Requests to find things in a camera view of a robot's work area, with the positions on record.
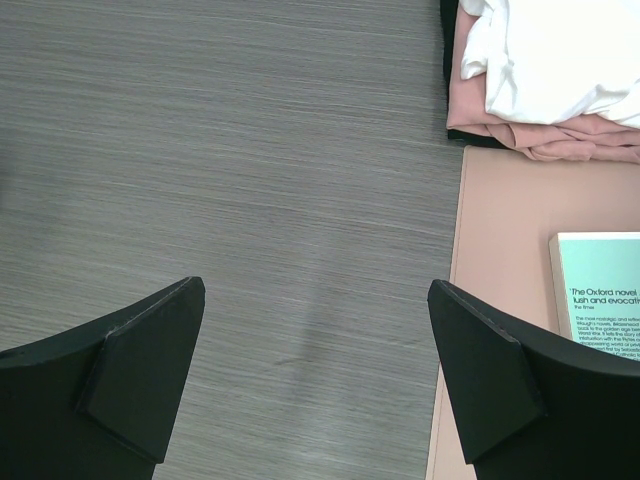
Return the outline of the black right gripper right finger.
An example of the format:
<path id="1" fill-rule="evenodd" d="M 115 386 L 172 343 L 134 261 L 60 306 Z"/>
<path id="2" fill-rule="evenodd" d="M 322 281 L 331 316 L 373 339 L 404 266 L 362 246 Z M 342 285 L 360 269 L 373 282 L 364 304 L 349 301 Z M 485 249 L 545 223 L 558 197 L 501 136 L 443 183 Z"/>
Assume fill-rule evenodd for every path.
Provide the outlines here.
<path id="1" fill-rule="evenodd" d="M 638 362 L 435 280 L 428 308 L 463 457 L 479 479 L 636 479 Z"/>

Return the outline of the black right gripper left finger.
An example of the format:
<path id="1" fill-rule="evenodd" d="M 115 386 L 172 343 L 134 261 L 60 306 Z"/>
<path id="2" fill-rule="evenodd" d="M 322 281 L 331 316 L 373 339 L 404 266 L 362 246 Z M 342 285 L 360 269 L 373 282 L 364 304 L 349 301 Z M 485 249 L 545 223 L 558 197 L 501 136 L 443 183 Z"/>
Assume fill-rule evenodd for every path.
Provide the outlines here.
<path id="1" fill-rule="evenodd" d="M 205 307 L 199 277 L 1 354 L 4 479 L 150 479 Z"/>

